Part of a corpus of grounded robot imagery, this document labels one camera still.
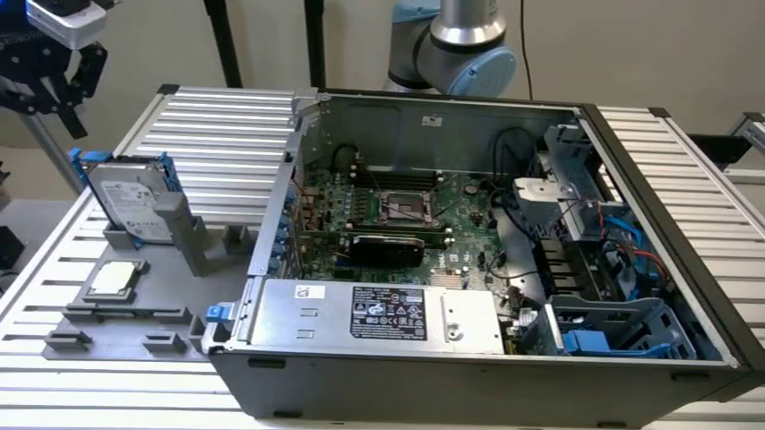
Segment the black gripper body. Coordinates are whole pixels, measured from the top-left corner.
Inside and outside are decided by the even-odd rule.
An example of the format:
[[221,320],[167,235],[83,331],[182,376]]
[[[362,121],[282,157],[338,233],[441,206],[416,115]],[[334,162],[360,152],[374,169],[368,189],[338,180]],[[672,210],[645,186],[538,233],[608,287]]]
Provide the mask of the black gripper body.
[[34,27],[2,32],[2,77],[30,88],[43,84],[54,98],[62,74],[66,76],[73,50]]

